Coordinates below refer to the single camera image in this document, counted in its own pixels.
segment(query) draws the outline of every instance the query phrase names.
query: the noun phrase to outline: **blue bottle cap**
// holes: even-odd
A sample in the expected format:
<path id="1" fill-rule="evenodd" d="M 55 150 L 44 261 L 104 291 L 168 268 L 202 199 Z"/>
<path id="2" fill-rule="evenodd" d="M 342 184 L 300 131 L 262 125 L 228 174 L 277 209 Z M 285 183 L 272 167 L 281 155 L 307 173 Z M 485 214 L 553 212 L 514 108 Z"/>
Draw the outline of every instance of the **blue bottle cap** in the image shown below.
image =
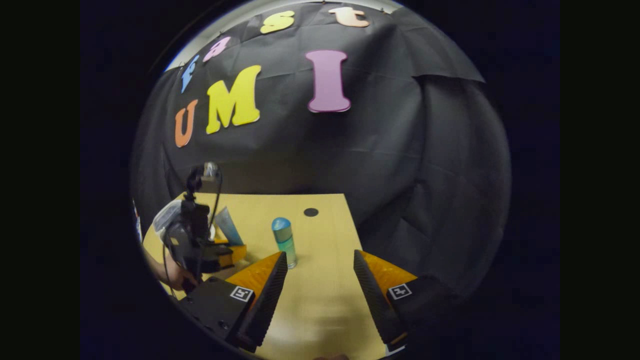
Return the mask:
<path id="1" fill-rule="evenodd" d="M 285 218 L 273 219 L 271 230 L 276 237 L 276 241 L 279 243 L 287 241 L 293 235 L 291 232 L 291 223 Z"/>

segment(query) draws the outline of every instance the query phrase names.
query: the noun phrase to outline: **wooden table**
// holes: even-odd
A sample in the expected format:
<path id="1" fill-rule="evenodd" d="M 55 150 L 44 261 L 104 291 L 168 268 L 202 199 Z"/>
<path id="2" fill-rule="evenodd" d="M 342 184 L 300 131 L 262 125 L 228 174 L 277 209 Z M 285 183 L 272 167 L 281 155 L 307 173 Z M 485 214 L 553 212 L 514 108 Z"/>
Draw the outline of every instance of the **wooden table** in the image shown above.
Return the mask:
<path id="1" fill-rule="evenodd" d="M 198 203 L 212 207 L 214 201 L 213 194 L 196 194 Z M 247 245 L 249 263 L 278 251 L 271 232 L 274 218 L 289 219 L 293 230 L 298 265 L 287 273 L 271 325 L 256 355 L 295 360 L 339 353 L 350 360 L 385 355 L 353 272 L 353 251 L 362 248 L 343 194 L 222 194 L 218 211 L 225 206 Z M 303 214 L 307 208 L 316 208 L 318 215 L 307 217 Z M 144 247 L 162 263 L 162 243 L 153 228 L 145 235 Z M 181 299 L 184 292 L 176 291 L 176 296 Z"/>

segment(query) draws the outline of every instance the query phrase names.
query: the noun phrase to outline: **black hole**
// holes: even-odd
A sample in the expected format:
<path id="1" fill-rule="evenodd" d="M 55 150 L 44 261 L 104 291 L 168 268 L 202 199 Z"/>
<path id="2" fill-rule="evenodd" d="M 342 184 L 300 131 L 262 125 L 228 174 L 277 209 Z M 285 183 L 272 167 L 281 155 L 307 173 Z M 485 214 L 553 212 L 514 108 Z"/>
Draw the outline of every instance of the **black hole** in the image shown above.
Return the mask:
<path id="1" fill-rule="evenodd" d="M 308 208 L 305 210 L 305 215 L 308 217 L 314 217 L 318 215 L 318 209 Z"/>

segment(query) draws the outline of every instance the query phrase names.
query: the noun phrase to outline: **teal bottle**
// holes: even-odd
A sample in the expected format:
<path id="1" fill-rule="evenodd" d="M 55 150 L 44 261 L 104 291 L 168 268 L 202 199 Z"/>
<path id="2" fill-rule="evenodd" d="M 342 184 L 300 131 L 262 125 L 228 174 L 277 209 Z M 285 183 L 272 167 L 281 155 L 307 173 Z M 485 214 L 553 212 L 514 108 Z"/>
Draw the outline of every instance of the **teal bottle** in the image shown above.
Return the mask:
<path id="1" fill-rule="evenodd" d="M 287 267 L 293 269 L 298 264 L 296 247 L 293 245 L 291 223 L 285 218 L 275 218 L 271 223 L 271 230 L 276 238 L 278 249 L 287 254 Z"/>

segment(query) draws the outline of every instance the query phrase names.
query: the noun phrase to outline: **black fabric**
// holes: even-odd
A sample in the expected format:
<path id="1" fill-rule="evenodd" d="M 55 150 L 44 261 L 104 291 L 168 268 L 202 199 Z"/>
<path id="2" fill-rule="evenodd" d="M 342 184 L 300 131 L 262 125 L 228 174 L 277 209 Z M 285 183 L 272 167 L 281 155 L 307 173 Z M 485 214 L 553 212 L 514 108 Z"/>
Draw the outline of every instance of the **black fabric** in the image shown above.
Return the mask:
<path id="1" fill-rule="evenodd" d="M 328 10 L 365 12 L 366 28 Z M 295 11 L 287 29 L 260 34 L 263 20 Z M 226 49 L 203 63 L 209 48 Z M 307 51 L 336 49 L 343 113 L 312 113 Z M 132 193 L 143 229 L 184 190 L 189 169 L 215 161 L 224 193 L 344 193 L 365 251 L 416 275 L 434 275 L 465 296 L 486 273 L 502 238 L 511 187 L 504 129 L 482 77 L 434 25 L 406 8 L 392 14 L 353 4 L 293 4 L 234 26 L 184 68 L 165 72 L 145 107 L 132 156 Z M 260 65 L 257 122 L 208 135 L 207 89 Z M 175 114 L 198 99 L 187 146 Z"/>

